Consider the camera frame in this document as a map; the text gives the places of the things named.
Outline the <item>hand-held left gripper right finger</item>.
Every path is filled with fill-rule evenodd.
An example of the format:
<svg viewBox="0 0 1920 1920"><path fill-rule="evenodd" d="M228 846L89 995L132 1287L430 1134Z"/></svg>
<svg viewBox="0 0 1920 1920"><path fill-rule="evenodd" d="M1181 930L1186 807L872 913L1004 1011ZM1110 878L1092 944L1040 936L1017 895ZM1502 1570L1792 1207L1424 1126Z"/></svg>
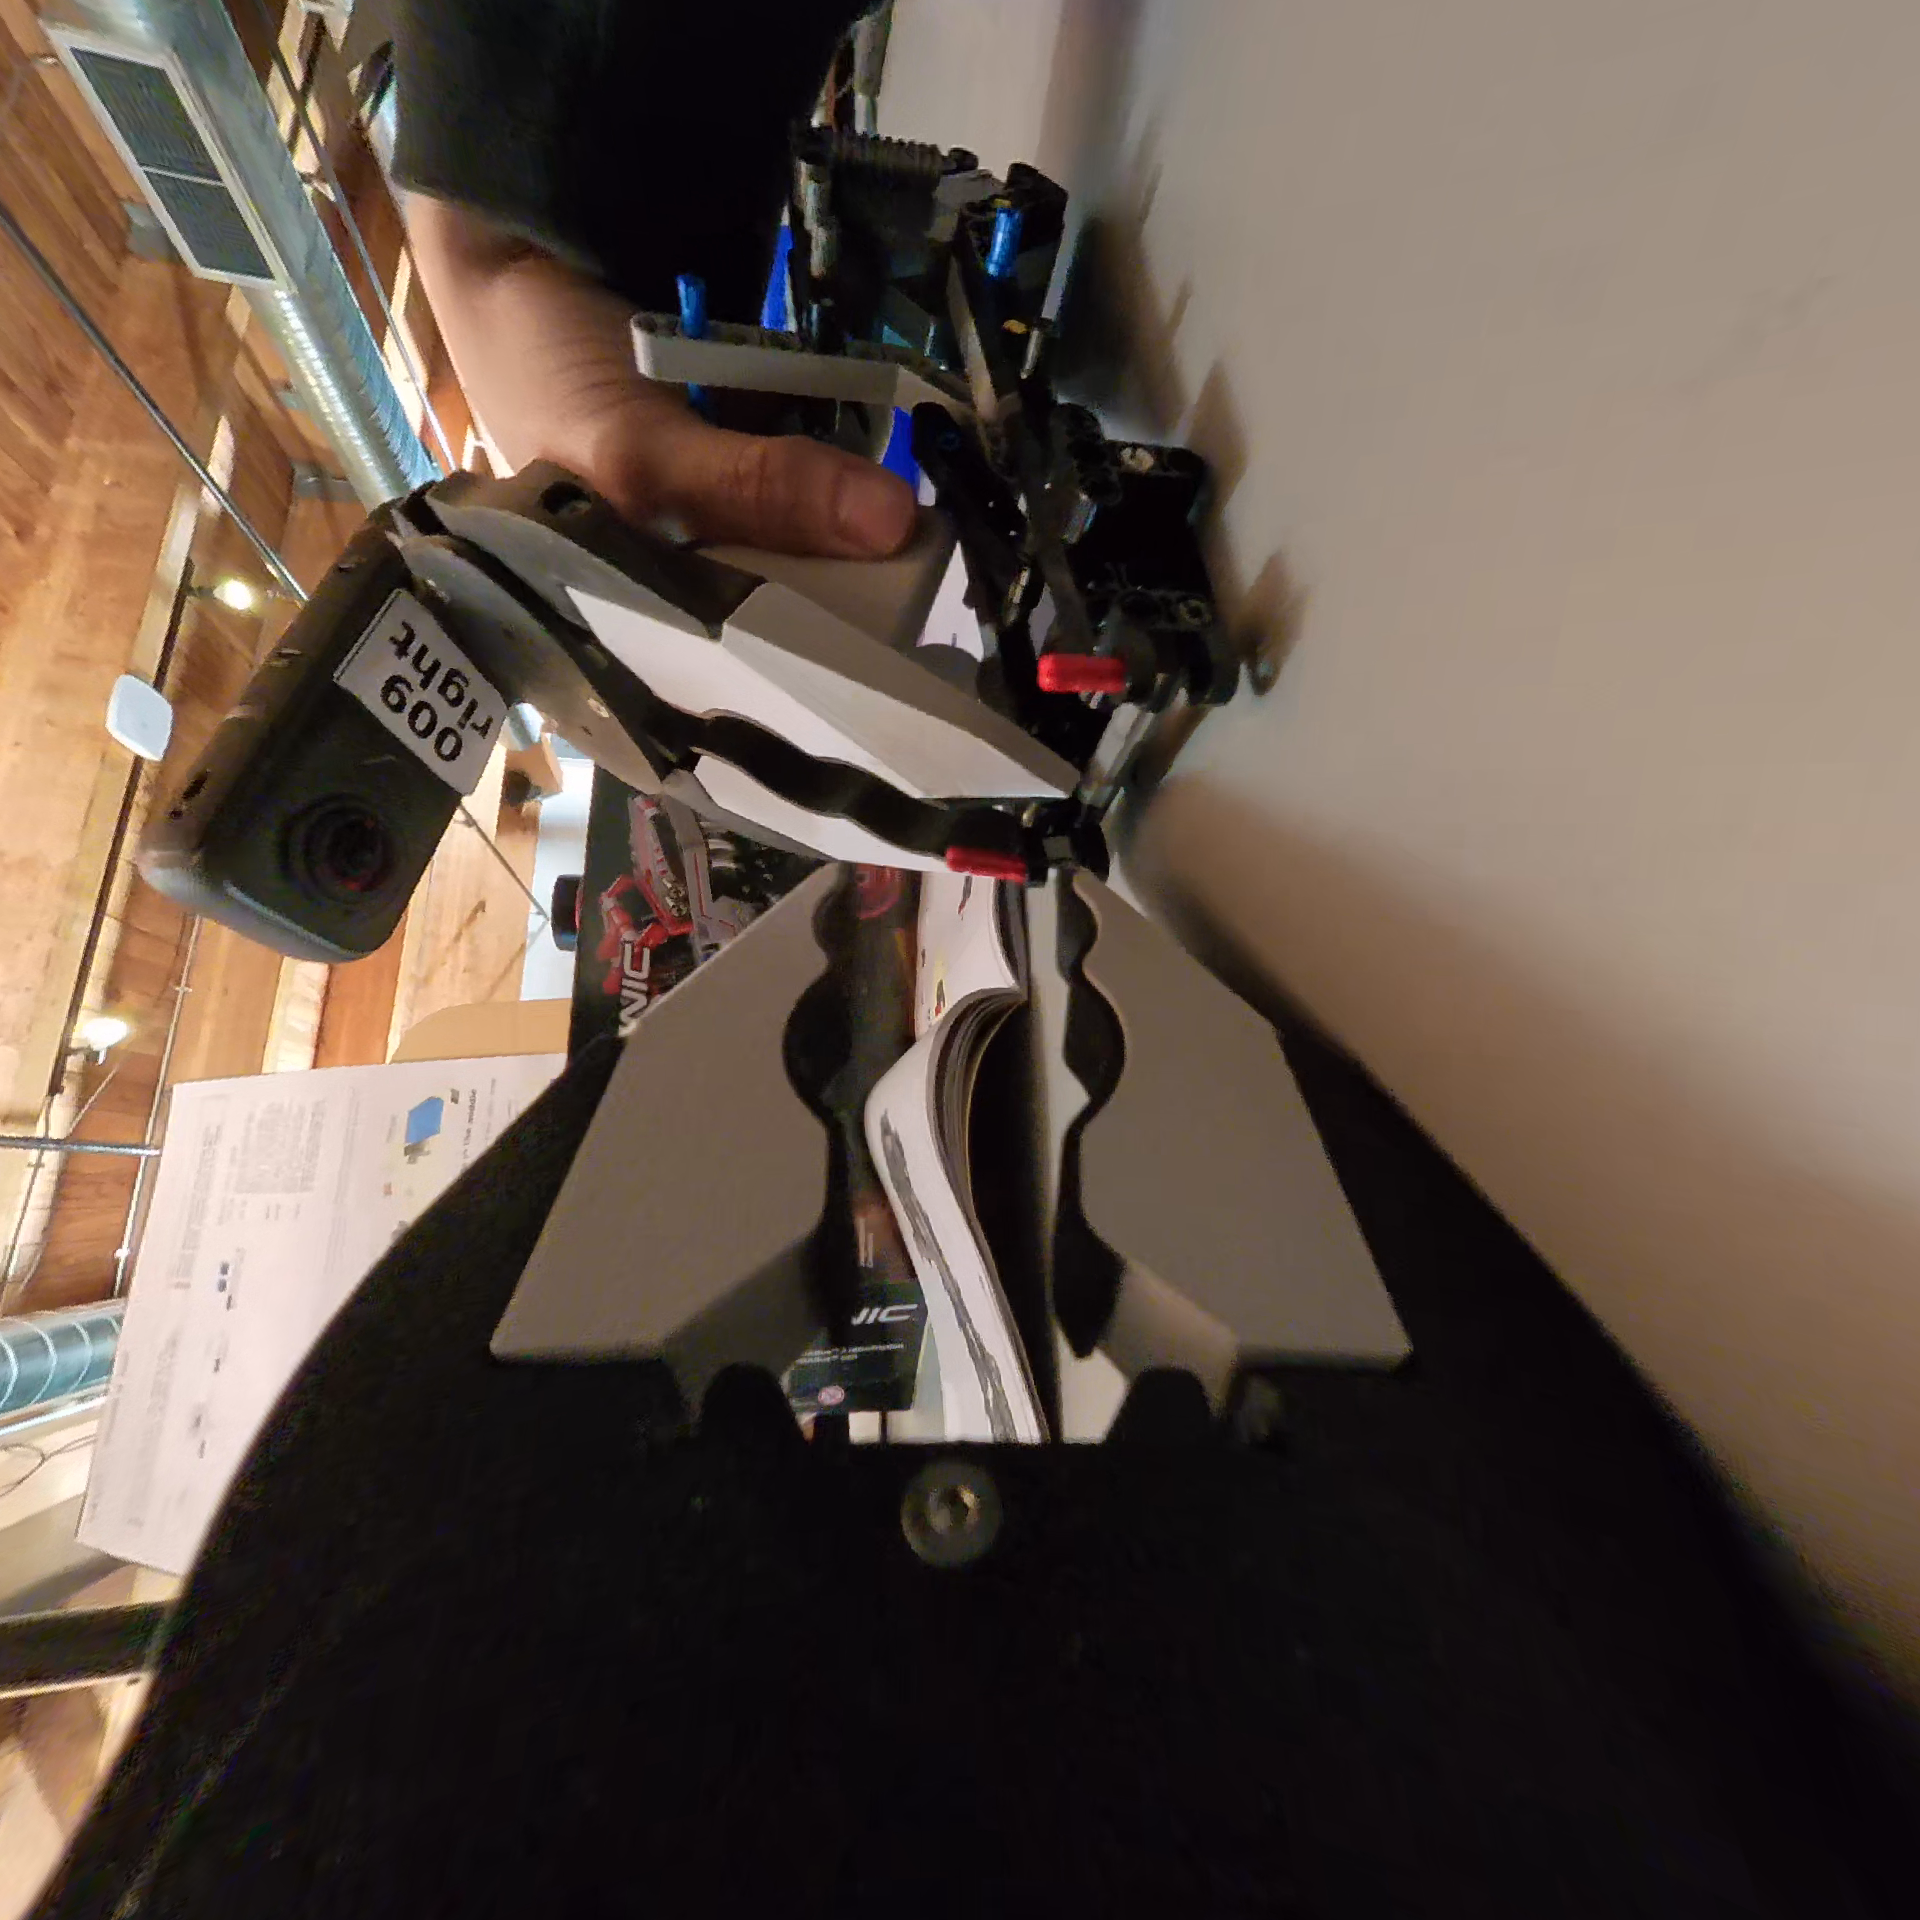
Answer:
<svg viewBox="0 0 1920 1920"><path fill-rule="evenodd" d="M1153 1368L1230 1406L1268 1367L1411 1338L1272 1022L1110 883L1030 895L1040 1247L1065 1406Z"/></svg>

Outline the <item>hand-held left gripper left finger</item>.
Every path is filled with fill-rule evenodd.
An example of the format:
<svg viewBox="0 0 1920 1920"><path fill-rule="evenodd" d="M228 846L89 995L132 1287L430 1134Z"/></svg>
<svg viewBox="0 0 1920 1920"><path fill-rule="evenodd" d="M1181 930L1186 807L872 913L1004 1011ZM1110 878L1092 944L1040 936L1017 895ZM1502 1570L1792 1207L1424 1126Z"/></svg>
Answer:
<svg viewBox="0 0 1920 1920"><path fill-rule="evenodd" d="M850 1049L837 862L635 1022L491 1334L518 1365L660 1362L685 1401L781 1376L843 1302L829 1090Z"/></svg>

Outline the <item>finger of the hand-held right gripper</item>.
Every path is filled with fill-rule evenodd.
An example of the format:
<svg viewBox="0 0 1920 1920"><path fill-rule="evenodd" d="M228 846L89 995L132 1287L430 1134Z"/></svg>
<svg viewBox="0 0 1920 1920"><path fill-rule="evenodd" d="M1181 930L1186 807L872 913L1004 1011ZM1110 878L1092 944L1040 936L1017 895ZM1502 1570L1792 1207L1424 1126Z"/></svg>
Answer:
<svg viewBox="0 0 1920 1920"><path fill-rule="evenodd" d="M665 705L731 715L913 799L1064 799L1069 761L929 664L918 633L956 553L918 509L880 562L674 546L608 520L604 558L553 519L443 501L442 526L574 615Z"/></svg>
<svg viewBox="0 0 1920 1920"><path fill-rule="evenodd" d="M411 585L493 686L561 721L574 744L642 792L816 856L1019 882L1040 875L1040 799L913 799L754 721L685 715L481 546L405 544L400 555ZM925 642L950 609L944 590L956 570L957 546L918 647L933 672L979 697L979 658Z"/></svg>

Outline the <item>black brick-built model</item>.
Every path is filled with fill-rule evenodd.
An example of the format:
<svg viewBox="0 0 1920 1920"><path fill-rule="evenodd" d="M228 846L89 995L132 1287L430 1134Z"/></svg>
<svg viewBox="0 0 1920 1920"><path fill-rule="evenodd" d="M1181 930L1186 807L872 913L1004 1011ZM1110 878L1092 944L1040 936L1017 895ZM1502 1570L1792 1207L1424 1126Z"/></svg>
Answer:
<svg viewBox="0 0 1920 1920"><path fill-rule="evenodd" d="M1170 707L1227 704L1243 655L1201 534L1206 462L1115 438L1054 375L1067 194L1016 162L803 126L781 239L788 327L717 319L685 273L635 312L638 373L691 398L779 399L883 455L902 434L950 520L950 606L925 642L979 658L979 697L1069 761L1040 799L1040 879L1109 869L1104 818Z"/></svg>

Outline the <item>person's right forearm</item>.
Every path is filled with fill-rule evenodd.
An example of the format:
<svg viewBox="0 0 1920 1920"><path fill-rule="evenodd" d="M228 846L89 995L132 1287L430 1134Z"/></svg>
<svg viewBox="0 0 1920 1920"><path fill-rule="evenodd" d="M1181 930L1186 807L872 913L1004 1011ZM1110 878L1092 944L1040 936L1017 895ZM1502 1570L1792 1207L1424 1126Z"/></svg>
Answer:
<svg viewBox="0 0 1920 1920"><path fill-rule="evenodd" d="M576 263L491 218L400 192L417 273L458 366L585 346L634 367L634 305Z"/></svg>

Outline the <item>light grey desk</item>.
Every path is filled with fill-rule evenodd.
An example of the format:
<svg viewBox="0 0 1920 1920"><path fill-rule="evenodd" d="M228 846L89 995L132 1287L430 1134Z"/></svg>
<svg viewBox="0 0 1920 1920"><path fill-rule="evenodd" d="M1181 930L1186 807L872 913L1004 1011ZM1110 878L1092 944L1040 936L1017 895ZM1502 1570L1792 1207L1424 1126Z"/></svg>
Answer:
<svg viewBox="0 0 1920 1920"><path fill-rule="evenodd" d="M1916 1694L1916 5L898 5L1096 218L1274 690L1131 875L1300 1002Z"/></svg>

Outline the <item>person's right hand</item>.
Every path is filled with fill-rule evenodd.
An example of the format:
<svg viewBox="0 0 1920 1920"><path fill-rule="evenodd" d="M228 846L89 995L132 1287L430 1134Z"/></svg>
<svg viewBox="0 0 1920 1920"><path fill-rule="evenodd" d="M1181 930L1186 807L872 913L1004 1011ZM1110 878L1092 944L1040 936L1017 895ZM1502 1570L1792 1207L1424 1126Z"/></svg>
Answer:
<svg viewBox="0 0 1920 1920"><path fill-rule="evenodd" d="M509 469L553 463L642 530L820 560L890 560L917 531L876 462L708 423L642 377L620 311L482 327L454 366Z"/></svg>

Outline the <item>black toy box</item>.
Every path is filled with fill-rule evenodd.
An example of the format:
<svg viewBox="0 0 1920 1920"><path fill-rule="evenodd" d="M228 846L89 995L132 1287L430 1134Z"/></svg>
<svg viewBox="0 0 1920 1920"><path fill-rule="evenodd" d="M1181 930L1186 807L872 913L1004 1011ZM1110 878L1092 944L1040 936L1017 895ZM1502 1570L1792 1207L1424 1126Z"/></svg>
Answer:
<svg viewBox="0 0 1920 1920"><path fill-rule="evenodd" d="M635 1022L819 869L608 771L592 776L582 855L552 886L552 927L572 938L566 1050L632 1035ZM829 912L832 976L849 1047L820 1091L843 1139L858 1277L845 1336L819 1336L784 1374L810 1423L849 1419L877 1437L902 1425L922 1384L925 1305L867 1142L867 1106L915 1037L922 879L852 865Z"/></svg>

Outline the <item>cardboard box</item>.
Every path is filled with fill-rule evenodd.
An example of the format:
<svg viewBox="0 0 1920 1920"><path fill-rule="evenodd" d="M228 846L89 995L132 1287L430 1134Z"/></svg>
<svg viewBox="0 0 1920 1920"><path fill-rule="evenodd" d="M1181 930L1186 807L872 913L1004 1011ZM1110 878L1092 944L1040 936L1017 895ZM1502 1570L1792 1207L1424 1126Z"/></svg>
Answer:
<svg viewBox="0 0 1920 1920"><path fill-rule="evenodd" d="M565 1053L569 998L484 998L440 1008L405 1029L388 1064Z"/></svg>

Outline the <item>instruction booklet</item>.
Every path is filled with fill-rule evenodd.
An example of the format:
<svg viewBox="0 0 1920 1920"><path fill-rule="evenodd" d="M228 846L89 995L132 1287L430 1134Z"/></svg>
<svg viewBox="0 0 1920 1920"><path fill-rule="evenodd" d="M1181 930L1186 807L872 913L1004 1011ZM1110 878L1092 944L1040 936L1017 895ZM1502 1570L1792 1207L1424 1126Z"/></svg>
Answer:
<svg viewBox="0 0 1920 1920"><path fill-rule="evenodd" d="M1049 1437L971 1178L976 1078L1002 1023L1027 1000L1017 905L1008 879L922 878L915 1037L865 1112L872 1160L929 1309L944 1435L956 1442Z"/></svg>

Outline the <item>printed paper sheet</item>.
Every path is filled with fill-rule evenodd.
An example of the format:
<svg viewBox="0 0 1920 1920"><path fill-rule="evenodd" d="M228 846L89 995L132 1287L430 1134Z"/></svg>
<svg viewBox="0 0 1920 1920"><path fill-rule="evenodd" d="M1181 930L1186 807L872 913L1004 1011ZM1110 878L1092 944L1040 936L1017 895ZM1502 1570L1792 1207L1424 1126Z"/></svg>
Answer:
<svg viewBox="0 0 1920 1920"><path fill-rule="evenodd" d="M562 1064L546 1050L179 1088L89 1457L80 1545L174 1576L190 1570L331 1315Z"/></svg>

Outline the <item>black printed hoodie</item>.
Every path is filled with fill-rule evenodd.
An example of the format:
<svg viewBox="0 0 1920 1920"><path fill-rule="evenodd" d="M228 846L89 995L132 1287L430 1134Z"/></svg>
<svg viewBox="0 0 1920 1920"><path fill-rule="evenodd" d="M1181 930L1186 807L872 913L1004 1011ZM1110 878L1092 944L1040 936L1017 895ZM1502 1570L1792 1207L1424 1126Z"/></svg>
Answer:
<svg viewBox="0 0 1920 1920"><path fill-rule="evenodd" d="M859 1L405 1L396 177L665 312L762 312L788 137Z"/></svg>

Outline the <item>metal vent grille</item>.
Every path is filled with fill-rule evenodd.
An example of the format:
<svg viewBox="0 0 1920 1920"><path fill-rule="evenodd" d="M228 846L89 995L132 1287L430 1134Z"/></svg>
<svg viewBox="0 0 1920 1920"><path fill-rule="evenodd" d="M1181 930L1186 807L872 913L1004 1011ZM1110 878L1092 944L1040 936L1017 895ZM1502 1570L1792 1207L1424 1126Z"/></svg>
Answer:
<svg viewBox="0 0 1920 1920"><path fill-rule="evenodd" d="M182 264L275 287L282 258L179 56L80 22L56 19L46 33Z"/></svg>

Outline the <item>black bar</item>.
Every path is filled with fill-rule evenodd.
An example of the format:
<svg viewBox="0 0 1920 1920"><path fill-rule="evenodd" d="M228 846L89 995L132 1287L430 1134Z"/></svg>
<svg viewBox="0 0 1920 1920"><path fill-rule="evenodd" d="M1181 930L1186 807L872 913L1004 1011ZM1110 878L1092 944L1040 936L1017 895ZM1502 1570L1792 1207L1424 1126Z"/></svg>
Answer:
<svg viewBox="0 0 1920 1920"><path fill-rule="evenodd" d="M164 1600L2 1618L2 1698L116 1685L152 1673Z"/></svg>

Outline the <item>spiral metal air duct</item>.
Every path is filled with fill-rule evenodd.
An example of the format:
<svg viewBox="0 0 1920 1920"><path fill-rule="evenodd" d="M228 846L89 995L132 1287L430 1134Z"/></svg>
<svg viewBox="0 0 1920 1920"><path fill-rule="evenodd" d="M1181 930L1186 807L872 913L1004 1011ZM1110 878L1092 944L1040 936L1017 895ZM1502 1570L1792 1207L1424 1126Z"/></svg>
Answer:
<svg viewBox="0 0 1920 1920"><path fill-rule="evenodd" d="M182 258L248 289L366 503L440 477L228 7L139 1L129 11L137 19L129 33L168 65L200 141L194 159L139 162Z"/></svg>
<svg viewBox="0 0 1920 1920"><path fill-rule="evenodd" d="M2 1419L105 1384L124 1321L121 1299L2 1315Z"/></svg>

